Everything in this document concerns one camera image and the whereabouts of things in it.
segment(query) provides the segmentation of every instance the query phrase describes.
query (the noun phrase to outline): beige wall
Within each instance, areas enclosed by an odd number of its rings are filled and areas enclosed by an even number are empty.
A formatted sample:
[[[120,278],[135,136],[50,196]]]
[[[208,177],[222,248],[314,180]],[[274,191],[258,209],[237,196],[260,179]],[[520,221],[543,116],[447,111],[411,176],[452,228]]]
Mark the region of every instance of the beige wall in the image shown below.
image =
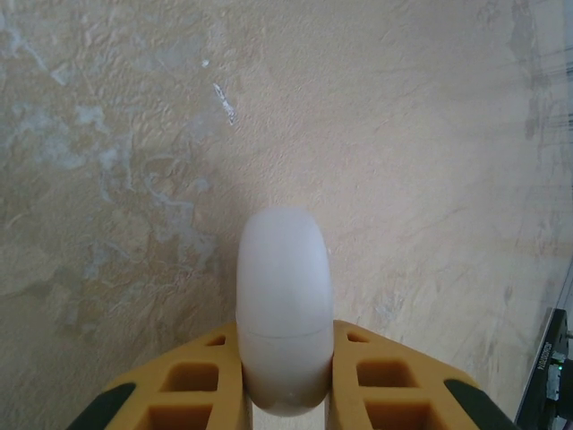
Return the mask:
[[[560,1],[0,5],[2,428],[232,320],[275,203],[338,318],[515,413],[573,254]]]

